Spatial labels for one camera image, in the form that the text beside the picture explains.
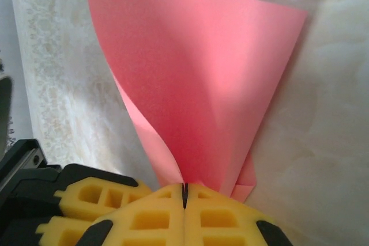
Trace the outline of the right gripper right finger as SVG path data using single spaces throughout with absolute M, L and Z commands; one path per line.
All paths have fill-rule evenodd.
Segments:
M 293 246 L 275 221 L 199 184 L 183 185 L 185 246 Z

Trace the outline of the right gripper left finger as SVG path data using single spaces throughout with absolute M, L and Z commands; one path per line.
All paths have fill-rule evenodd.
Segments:
M 99 217 L 76 246 L 181 246 L 183 184 L 173 184 Z

